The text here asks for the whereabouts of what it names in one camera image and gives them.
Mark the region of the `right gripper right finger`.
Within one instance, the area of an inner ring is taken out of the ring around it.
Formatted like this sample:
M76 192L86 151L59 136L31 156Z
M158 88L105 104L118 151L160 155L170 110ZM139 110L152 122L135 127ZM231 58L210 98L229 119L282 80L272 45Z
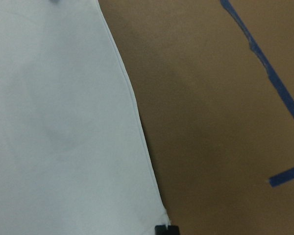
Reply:
M168 226L167 235L179 235L179 227L174 225Z

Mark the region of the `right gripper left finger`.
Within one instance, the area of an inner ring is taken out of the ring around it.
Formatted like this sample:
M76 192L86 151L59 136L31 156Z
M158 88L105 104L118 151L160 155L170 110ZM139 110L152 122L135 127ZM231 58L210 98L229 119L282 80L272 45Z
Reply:
M156 225L154 230L155 230L155 235L166 235L168 228L166 225Z

